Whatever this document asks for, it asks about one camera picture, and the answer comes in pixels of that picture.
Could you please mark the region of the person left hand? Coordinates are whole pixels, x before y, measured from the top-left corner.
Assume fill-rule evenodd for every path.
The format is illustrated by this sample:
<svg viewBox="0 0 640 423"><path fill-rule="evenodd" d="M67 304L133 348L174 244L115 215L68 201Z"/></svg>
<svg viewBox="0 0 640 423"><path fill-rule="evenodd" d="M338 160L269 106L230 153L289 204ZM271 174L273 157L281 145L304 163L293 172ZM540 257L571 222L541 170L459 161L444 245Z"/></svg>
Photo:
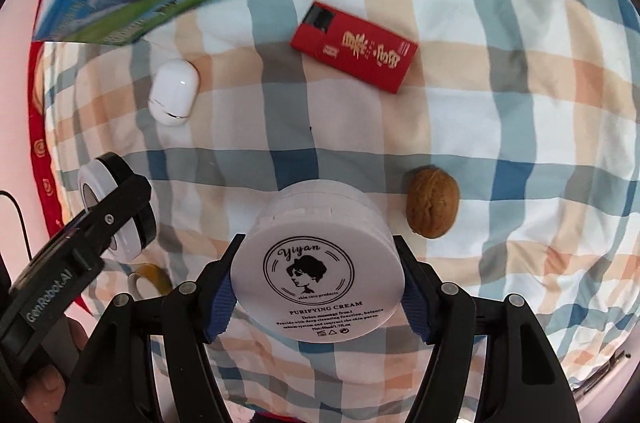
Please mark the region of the person left hand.
<svg viewBox="0 0 640 423"><path fill-rule="evenodd" d="M29 381L22 403L38 423L54 423L64 394L61 373L47 365Z"/></svg>

